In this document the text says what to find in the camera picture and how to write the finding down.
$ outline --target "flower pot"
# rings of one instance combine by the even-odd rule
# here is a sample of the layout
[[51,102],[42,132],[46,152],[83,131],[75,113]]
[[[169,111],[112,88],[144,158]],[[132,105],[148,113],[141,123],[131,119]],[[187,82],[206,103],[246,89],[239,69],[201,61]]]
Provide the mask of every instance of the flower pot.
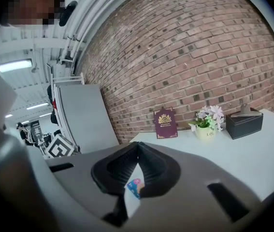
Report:
[[216,130],[213,130],[209,127],[200,128],[199,126],[196,127],[196,136],[205,142],[211,141],[216,135]]

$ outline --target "black leather tissue box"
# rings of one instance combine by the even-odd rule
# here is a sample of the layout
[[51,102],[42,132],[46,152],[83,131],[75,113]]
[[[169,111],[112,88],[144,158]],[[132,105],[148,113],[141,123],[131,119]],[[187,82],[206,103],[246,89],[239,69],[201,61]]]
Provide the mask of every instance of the black leather tissue box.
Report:
[[[258,112],[254,108],[250,108],[251,111]],[[249,134],[258,132],[261,130],[263,120],[263,113],[260,116],[249,117],[231,117],[226,116],[226,130],[232,139],[247,136]]]

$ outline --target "ceiling light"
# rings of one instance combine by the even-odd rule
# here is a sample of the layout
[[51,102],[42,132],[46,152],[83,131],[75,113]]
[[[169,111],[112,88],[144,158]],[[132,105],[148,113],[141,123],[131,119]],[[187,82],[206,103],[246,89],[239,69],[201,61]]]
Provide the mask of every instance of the ceiling light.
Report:
[[37,107],[41,107],[41,106],[47,106],[49,103],[42,103],[42,104],[39,104],[39,105],[35,105],[35,106],[30,106],[28,108],[26,108],[27,110],[30,110],[30,109],[34,109],[34,108],[37,108]]
[[44,115],[40,115],[39,117],[44,117],[44,116],[47,116],[47,115],[50,115],[52,113],[48,113],[48,114],[44,114]]
[[10,63],[5,63],[0,65],[0,72],[9,72],[14,70],[19,70],[23,68],[30,68],[32,67],[32,63],[30,59],[21,60],[21,61],[14,61]]

